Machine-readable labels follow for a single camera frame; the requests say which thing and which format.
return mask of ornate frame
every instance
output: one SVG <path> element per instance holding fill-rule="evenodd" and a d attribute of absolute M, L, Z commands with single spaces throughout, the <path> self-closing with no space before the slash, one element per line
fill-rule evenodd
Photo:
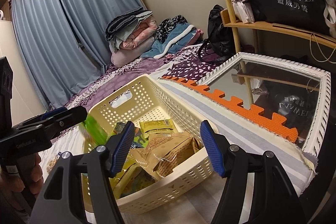
<path fill-rule="evenodd" d="M 323 142 L 329 116 L 331 97 L 330 72 L 280 58 L 239 52 L 219 67 L 215 68 L 213 71 L 207 73 L 205 77 L 197 82 L 197 85 L 209 85 L 218 77 L 226 73 L 229 69 L 236 66 L 242 60 L 273 65 L 279 68 L 286 68 L 292 70 L 295 73 L 316 77 L 320 80 L 320 91 L 315 114 L 306 141 L 302 147 L 302 151 L 311 153 L 317 157 Z"/>

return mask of white cabinet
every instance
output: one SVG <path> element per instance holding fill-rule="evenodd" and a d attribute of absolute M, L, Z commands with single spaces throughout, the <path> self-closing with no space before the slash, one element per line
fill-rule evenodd
<path fill-rule="evenodd" d="M 13 70 L 11 104 L 12 123 L 16 125 L 45 112 L 36 91 L 28 77 L 17 48 L 11 21 L 0 20 L 0 57 L 6 56 Z"/>

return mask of backpack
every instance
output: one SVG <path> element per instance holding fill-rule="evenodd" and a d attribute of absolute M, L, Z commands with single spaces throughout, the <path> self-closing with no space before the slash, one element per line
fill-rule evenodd
<path fill-rule="evenodd" d="M 198 49 L 198 58 L 202 62 L 224 62 L 236 54 L 232 28 L 224 27 L 222 22 L 221 11 L 223 10 L 223 7 L 215 5 L 214 8 L 210 11 L 208 22 L 209 37 L 204 40 L 202 46 L 200 46 Z M 214 53 L 219 55 L 220 58 L 213 61 L 205 61 L 201 57 L 202 50 L 205 48 L 206 52 L 208 44 L 210 44 Z"/>

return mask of screw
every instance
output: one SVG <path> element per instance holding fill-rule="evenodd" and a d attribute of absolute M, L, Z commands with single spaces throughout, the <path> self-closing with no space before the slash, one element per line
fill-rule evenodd
<path fill-rule="evenodd" d="M 64 152 L 64 153 L 62 153 L 62 158 L 67 159 L 67 158 L 70 157 L 70 155 L 71 155 L 70 152 Z"/>
<path fill-rule="evenodd" d="M 103 145 L 100 145 L 100 146 L 98 146 L 98 147 L 97 147 L 97 149 L 96 149 L 96 150 L 97 150 L 98 152 L 104 152 L 104 151 L 105 151 L 105 149 L 106 149 L 106 147 L 105 147 L 105 146 L 103 146 Z"/>
<path fill-rule="evenodd" d="M 235 144 L 232 144 L 232 145 L 230 145 L 230 150 L 232 152 L 237 152 L 239 150 L 239 146 L 235 145 Z"/>
<path fill-rule="evenodd" d="M 274 153 L 272 151 L 266 151 L 266 157 L 267 158 L 273 158 L 274 157 Z"/>

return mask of beige basket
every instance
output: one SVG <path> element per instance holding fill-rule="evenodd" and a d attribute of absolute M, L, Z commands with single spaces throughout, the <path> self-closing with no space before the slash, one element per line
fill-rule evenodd
<path fill-rule="evenodd" d="M 121 105 L 112 107 L 111 104 L 115 106 L 116 99 L 120 100 L 125 93 L 128 97 L 132 94 L 132 97 Z M 130 120 L 140 127 L 141 121 L 172 118 L 179 132 L 186 130 L 201 142 L 200 123 L 206 119 L 148 75 L 142 75 L 112 93 L 92 107 L 89 113 L 108 133 L 112 132 L 119 121 Z M 218 133 L 216 126 L 210 124 Z M 90 144 L 84 144 L 84 152 L 91 149 Z M 123 213 L 141 214 L 150 211 L 187 192 L 210 176 L 212 171 L 206 150 L 202 148 L 162 180 L 118 199 L 117 205 Z M 87 178 L 83 176 L 82 182 L 85 209 L 92 212 Z"/>

